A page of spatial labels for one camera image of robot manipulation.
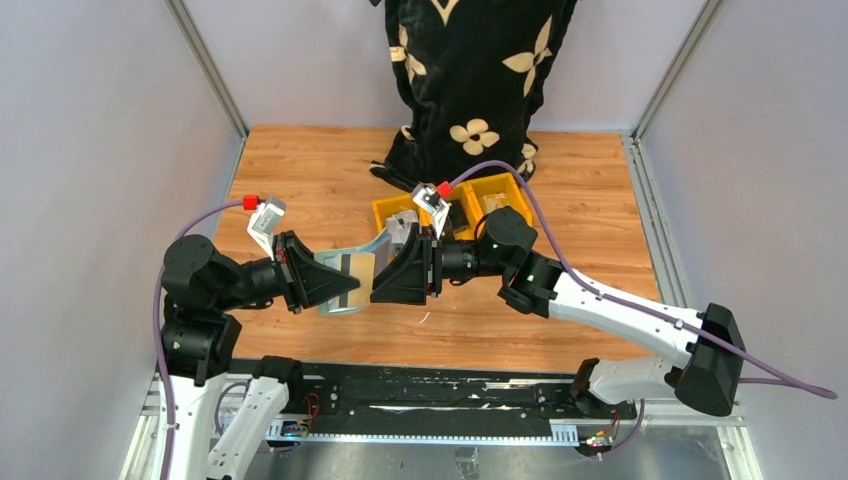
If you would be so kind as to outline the green card holder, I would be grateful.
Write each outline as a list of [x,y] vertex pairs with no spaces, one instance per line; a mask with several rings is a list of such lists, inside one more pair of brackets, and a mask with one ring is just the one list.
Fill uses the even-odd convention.
[[321,315],[347,315],[364,310],[376,276],[388,265],[391,238],[384,228],[373,240],[357,247],[319,251],[315,259],[359,281],[359,286],[318,306]]

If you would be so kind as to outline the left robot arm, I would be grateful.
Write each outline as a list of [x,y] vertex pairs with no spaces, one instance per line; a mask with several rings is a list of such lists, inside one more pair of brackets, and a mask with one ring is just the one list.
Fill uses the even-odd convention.
[[277,235],[272,253],[239,264],[212,241],[184,235],[167,249],[154,306],[158,334],[163,479],[241,479],[280,412],[308,401],[300,361],[265,356],[241,406],[218,440],[219,416],[242,326],[236,309],[260,310],[281,299],[293,313],[360,287],[360,281],[315,260],[292,233]]

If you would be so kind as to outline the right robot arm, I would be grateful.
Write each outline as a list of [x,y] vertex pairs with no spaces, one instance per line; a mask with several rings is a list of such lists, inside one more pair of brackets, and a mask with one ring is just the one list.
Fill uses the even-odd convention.
[[728,308],[668,306],[597,283],[534,251],[537,237],[510,207],[489,214],[473,240],[443,243],[431,228],[414,225],[376,276],[370,299],[424,305],[445,281],[498,277],[498,297],[521,314],[581,323],[651,351],[635,360],[583,361],[570,392],[580,415],[596,417],[628,400],[669,398],[707,415],[732,412],[745,345]]

